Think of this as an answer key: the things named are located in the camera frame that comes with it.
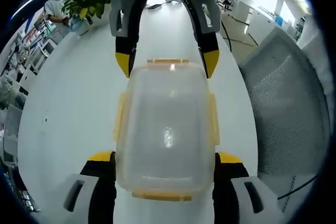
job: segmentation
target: container lid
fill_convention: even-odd
[[[158,200],[191,200],[208,187],[215,147],[204,69],[152,61],[133,69],[124,96],[117,183],[134,197]]]

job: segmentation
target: white table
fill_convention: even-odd
[[[216,150],[241,157],[250,175],[256,175],[257,136],[248,93],[226,43],[219,34],[217,39],[220,59],[209,81],[221,135]],[[67,176],[79,174],[89,156],[115,150],[113,120],[128,80],[116,62],[114,44],[108,25],[80,38],[67,35],[29,93],[19,129],[18,163],[42,210],[44,196]],[[149,58],[188,58],[202,64],[182,4],[144,10],[134,66]],[[183,203],[140,200],[117,185],[115,223],[213,223],[212,188],[204,194]]]

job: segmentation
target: black cable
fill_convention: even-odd
[[[278,198],[278,200],[281,200],[283,198],[286,198],[287,196],[289,195],[292,195],[293,193],[296,193],[297,191],[303,189],[306,185],[312,183],[314,181],[314,179],[316,179],[317,175],[315,175],[314,177],[312,177],[310,180],[308,180],[306,183],[304,183],[302,186],[296,188],[295,190],[293,191],[290,191],[289,193],[285,194],[285,195],[282,195],[281,197]]]
[[[222,21],[222,27],[224,29],[224,32],[226,33],[227,40],[229,41],[230,52],[232,52],[231,40],[230,40],[229,34],[227,34],[227,31],[226,31],[226,28],[225,28],[225,26],[223,24],[223,21]]]

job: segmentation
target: potted plant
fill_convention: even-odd
[[[68,13],[74,24],[87,20],[92,25],[92,19],[101,19],[105,5],[110,3],[111,0],[65,0],[62,12]]]

